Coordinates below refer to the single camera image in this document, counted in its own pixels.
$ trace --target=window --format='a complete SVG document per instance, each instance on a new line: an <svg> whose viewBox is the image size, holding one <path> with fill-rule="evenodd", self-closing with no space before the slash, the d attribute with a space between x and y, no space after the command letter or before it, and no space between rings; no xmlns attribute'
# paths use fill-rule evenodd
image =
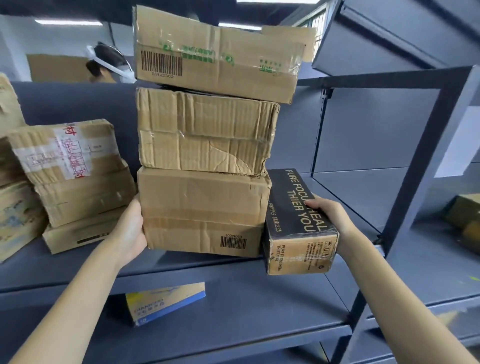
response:
<svg viewBox="0 0 480 364"><path fill-rule="evenodd" d="M315 45L313 47L313 56L317 53L320 42L322 41L322 36L324 35L324 23L325 23L325 9L321 10L310 19L304 21L301 26L302 28L310 27L315 28L317 31L315 33Z"/></svg>

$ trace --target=black hair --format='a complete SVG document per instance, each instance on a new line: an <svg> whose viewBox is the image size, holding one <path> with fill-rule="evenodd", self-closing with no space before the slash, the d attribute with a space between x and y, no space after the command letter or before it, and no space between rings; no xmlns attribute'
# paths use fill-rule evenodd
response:
<svg viewBox="0 0 480 364"><path fill-rule="evenodd" d="M125 66L128 64L123 54L121 54L116 48L105 43L98 42L94 48L94 51L98 58L108 64L111 64L113 67ZM100 64L94 60L90 60L85 64L85 66L94 77L100 76Z"/></svg>

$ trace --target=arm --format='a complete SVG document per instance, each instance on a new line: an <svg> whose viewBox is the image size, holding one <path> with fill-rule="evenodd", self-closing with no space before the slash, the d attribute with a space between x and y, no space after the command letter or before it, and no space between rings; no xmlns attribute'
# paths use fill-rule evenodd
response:
<svg viewBox="0 0 480 364"><path fill-rule="evenodd" d="M146 247L142 224L140 203L134 199L113 232L90 254L11 364L82 362L120 268Z"/></svg>
<svg viewBox="0 0 480 364"><path fill-rule="evenodd" d="M399 363L478 364L355 227L340 203L317 198L306 204L321 208L339 230L337 252L350 268Z"/></svg>

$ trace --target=cardboard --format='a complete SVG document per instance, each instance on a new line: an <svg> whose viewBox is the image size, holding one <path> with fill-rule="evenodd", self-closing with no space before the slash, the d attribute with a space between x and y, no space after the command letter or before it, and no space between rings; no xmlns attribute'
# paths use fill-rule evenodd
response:
<svg viewBox="0 0 480 364"><path fill-rule="evenodd" d="M205 283L125 294L135 326L141 326L205 297Z"/></svg>
<svg viewBox="0 0 480 364"><path fill-rule="evenodd" d="M150 249L258 255L268 175L141 167L137 180Z"/></svg>
<svg viewBox="0 0 480 364"><path fill-rule="evenodd" d="M0 138L24 125L25 119L12 84L6 75L0 73Z"/></svg>
<svg viewBox="0 0 480 364"><path fill-rule="evenodd" d="M16 182L0 189L0 263L40 236L47 216L32 185Z"/></svg>
<svg viewBox="0 0 480 364"><path fill-rule="evenodd" d="M269 275L325 273L336 253L339 234L294 170L269 170L272 191L266 216L264 253Z"/></svg>
<svg viewBox="0 0 480 364"><path fill-rule="evenodd" d="M8 134L34 184L96 176L123 169L113 125L105 119L24 126Z"/></svg>
<svg viewBox="0 0 480 364"><path fill-rule="evenodd" d="M137 5L133 9L139 80L222 95L292 102L305 46L219 28Z"/></svg>
<svg viewBox="0 0 480 364"><path fill-rule="evenodd" d="M279 26L264 25L262 26L262 34L266 36L275 36L281 40L296 42L305 45L303 53L304 62L312 62L314 57L316 28L302 26Z"/></svg>
<svg viewBox="0 0 480 364"><path fill-rule="evenodd" d="M451 224L464 229L480 212L480 194L461 194L455 199L446 219Z"/></svg>
<svg viewBox="0 0 480 364"><path fill-rule="evenodd" d="M35 190L40 195L52 227L127 206L136 194L128 166L121 171L100 176L38 185Z"/></svg>
<svg viewBox="0 0 480 364"><path fill-rule="evenodd" d="M480 214L465 227L460 243L480 255Z"/></svg>
<svg viewBox="0 0 480 364"><path fill-rule="evenodd" d="M104 240L115 228L124 210L125 207L119 207L57 228L48 225L43 239L52 254Z"/></svg>
<svg viewBox="0 0 480 364"><path fill-rule="evenodd" d="M277 103L150 88L136 99L145 167L265 174Z"/></svg>
<svg viewBox="0 0 480 364"><path fill-rule="evenodd" d="M26 179L22 165L13 153L8 139L0 138L0 187Z"/></svg>
<svg viewBox="0 0 480 364"><path fill-rule="evenodd" d="M89 82L87 57L27 54L33 82Z"/></svg>

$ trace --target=fluorescent light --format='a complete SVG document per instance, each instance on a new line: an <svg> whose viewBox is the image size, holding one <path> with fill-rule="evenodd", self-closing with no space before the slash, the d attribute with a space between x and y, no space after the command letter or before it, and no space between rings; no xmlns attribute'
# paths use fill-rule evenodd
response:
<svg viewBox="0 0 480 364"><path fill-rule="evenodd" d="M218 26L224 26L226 28L247 29L247 30L262 30L261 26L245 25L245 24L218 23Z"/></svg>
<svg viewBox="0 0 480 364"><path fill-rule="evenodd" d="M316 4L319 0L237 0L237 2L273 3L273 4Z"/></svg>
<svg viewBox="0 0 480 364"><path fill-rule="evenodd" d="M43 25L103 25L97 20L35 19L35 21Z"/></svg>

